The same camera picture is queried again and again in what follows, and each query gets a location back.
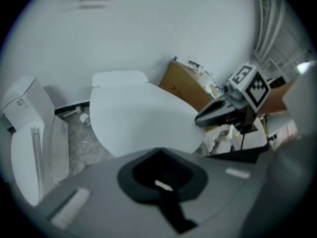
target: white toilet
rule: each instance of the white toilet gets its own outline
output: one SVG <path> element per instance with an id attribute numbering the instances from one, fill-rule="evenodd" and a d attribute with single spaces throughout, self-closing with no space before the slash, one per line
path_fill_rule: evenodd
<path id="1" fill-rule="evenodd" d="M 205 135 L 195 125 L 197 113 L 185 101 L 149 83 L 140 71 L 93 76 L 92 129 L 116 157 L 157 147 L 194 153 Z"/>
<path id="2" fill-rule="evenodd" d="M 2 111 L 16 130 L 11 142 L 15 181 L 24 198 L 37 205 L 68 176 L 68 124 L 54 115 L 48 94 L 32 76 L 7 90 Z"/>

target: cardboard box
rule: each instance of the cardboard box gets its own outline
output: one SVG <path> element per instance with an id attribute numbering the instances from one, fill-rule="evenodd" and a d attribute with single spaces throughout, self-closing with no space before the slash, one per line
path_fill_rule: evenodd
<path id="1" fill-rule="evenodd" d="M 194 78 L 193 71 L 176 62 L 169 64 L 159 87 L 183 99 L 198 112 L 212 100 Z M 206 132 L 216 127 L 209 126 Z"/>

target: floor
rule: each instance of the floor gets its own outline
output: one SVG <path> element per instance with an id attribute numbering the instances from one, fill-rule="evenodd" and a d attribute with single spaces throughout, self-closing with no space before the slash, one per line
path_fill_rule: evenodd
<path id="1" fill-rule="evenodd" d="M 89 115 L 89 107 L 83 113 Z M 96 164 L 101 160 L 113 158 L 97 140 L 91 125 L 85 126 L 79 120 L 81 114 L 72 114 L 62 117 L 68 123 L 68 143 L 69 143 L 69 177 L 78 174 L 91 164 Z"/>

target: toilet lid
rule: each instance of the toilet lid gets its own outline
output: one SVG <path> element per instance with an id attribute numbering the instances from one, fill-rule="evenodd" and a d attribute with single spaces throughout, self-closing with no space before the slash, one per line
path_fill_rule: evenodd
<path id="1" fill-rule="evenodd" d="M 34 206 L 40 202 L 43 195 L 39 141 L 41 127 L 41 122 L 28 123 L 13 134 L 11 142 L 11 162 L 15 181 L 24 198 Z"/>
<path id="2" fill-rule="evenodd" d="M 195 152 L 205 131 L 195 125 L 197 111 L 148 82 L 95 87 L 90 99 L 92 129 L 115 156 L 164 147 Z"/>

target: cable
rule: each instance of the cable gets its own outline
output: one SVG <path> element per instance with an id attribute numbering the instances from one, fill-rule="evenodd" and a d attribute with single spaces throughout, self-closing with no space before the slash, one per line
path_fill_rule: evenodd
<path id="1" fill-rule="evenodd" d="M 243 137 L 242 137 L 242 142 L 241 142 L 241 148 L 240 148 L 240 150 L 242 150 L 242 147 L 243 147 L 244 136 L 245 136 L 245 134 L 243 134 Z"/>

